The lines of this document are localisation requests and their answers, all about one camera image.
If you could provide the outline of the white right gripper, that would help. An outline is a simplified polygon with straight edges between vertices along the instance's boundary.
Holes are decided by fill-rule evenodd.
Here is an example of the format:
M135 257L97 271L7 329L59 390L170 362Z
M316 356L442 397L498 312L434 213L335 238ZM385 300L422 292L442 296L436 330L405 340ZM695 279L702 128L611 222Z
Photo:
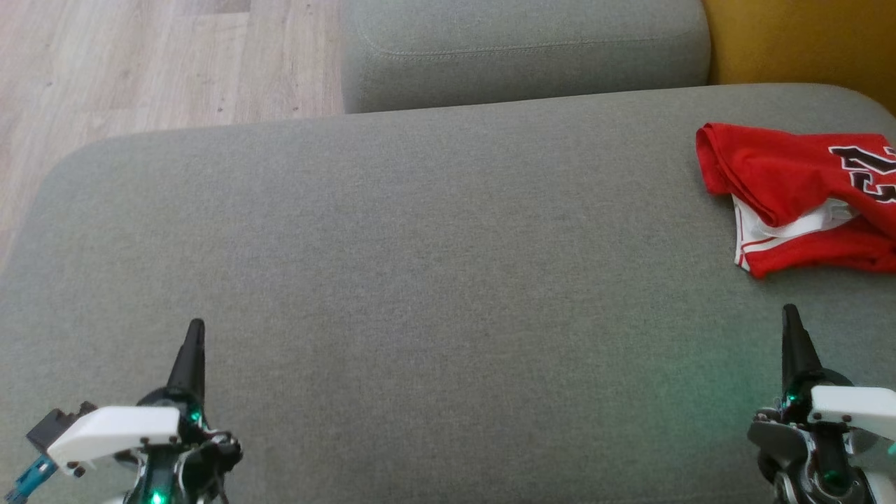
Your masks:
M794 304L782 307L782 385L823 365ZM894 441L894 391L807 380L759 408L748 439L773 503L893 503L890 476L855 465L855 434Z

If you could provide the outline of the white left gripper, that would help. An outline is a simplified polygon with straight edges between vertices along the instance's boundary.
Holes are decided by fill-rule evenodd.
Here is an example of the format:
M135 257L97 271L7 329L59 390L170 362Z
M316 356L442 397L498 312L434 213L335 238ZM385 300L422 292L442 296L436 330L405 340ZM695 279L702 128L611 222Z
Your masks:
M230 431L208 424L205 364L205 323L194 318L167 387L135 406L87 406L45 453L71 475L103 457L134 466L136 480L122 503L230 502L226 476L243 459L243 449Z

